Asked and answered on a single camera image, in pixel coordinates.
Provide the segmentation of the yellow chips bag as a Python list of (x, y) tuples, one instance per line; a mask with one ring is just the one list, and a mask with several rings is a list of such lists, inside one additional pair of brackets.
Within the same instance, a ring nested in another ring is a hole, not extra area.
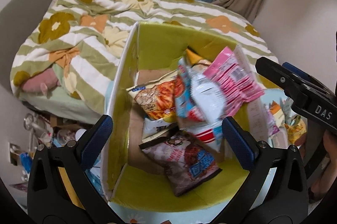
[(307, 132), (306, 124), (299, 114), (294, 115), (289, 123), (284, 123), (284, 126), (290, 144), (295, 144)]

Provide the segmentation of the orange fries snack bag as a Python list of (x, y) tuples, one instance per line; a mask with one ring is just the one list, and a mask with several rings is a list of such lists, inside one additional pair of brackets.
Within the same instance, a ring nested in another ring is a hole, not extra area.
[(175, 71), (165, 74), (157, 80), (139, 84), (126, 91), (140, 105), (150, 120), (159, 120), (167, 123), (176, 122), (175, 114)]

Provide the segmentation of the orange cream snack bag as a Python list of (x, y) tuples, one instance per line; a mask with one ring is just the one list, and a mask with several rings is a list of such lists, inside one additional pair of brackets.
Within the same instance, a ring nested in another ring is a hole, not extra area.
[(194, 71), (199, 73), (203, 73), (211, 65), (210, 61), (197, 54), (191, 47), (185, 50), (185, 60)]

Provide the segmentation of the grey headboard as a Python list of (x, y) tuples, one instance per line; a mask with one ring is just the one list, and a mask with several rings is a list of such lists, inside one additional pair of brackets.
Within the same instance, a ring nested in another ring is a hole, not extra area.
[(11, 0), (1, 10), (1, 86), (9, 93), (14, 56), (42, 20), (51, 2), (52, 0)]

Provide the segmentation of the pink pillow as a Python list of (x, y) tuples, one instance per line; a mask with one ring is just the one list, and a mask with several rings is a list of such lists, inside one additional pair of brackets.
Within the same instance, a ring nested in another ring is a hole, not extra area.
[(48, 68), (25, 81), (25, 83), (21, 85), (21, 88), (24, 92), (43, 94), (46, 96), (49, 90), (52, 90), (57, 86), (60, 86), (60, 82), (54, 70)]

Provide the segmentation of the grey maroon snack bag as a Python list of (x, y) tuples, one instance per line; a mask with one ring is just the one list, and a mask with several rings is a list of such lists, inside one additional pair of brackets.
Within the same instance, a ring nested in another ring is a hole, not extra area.
[(167, 135), (139, 145), (140, 150), (164, 168), (164, 174), (179, 197), (211, 180), (222, 170), (214, 156), (177, 128)]

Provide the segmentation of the blue white snack bag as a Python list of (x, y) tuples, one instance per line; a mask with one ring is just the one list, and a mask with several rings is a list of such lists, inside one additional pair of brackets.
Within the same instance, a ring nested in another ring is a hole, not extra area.
[(178, 61), (174, 99), (179, 128), (219, 153), (226, 98), (217, 84), (194, 70), (184, 57)]

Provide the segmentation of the striped floral blanket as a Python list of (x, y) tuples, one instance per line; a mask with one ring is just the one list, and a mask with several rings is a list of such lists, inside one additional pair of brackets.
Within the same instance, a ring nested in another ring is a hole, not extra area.
[[(274, 59), (241, 15), (198, 0), (56, 0), (21, 44), (10, 71), (13, 95), (61, 118), (94, 124), (104, 113), (132, 26), (140, 21), (183, 26), (240, 44), (251, 65)], [(52, 68), (60, 86), (48, 94), (21, 85)]]

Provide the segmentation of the pink snack bag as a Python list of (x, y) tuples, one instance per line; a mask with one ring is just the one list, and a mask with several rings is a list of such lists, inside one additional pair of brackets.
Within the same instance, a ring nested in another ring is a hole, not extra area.
[(229, 47), (217, 55), (203, 75), (217, 84), (225, 95), (225, 116), (235, 116), (243, 104), (264, 94), (264, 89), (250, 70), (246, 56)]

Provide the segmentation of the light blue daisy cloth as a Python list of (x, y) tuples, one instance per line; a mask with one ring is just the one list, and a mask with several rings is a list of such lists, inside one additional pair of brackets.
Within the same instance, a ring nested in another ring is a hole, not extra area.
[[(296, 113), (291, 110), (292, 100), (279, 88), (265, 90), (258, 105), (245, 104), (235, 115), (242, 128), (253, 133), (272, 129), (267, 142), (276, 148), (289, 146), (285, 122), (292, 122)], [(136, 155), (117, 169), (112, 168), (116, 153), (112, 144), (100, 157), (99, 191), (108, 205), (126, 223), (209, 223), (230, 202), (248, 172), (243, 170), (227, 142), (215, 154), (221, 172), (209, 181), (182, 195), (174, 196), (173, 187), (163, 170), (151, 162), (139, 149), (142, 125), (140, 116), (130, 111), (126, 117), (132, 130), (126, 131), (128, 147)]]

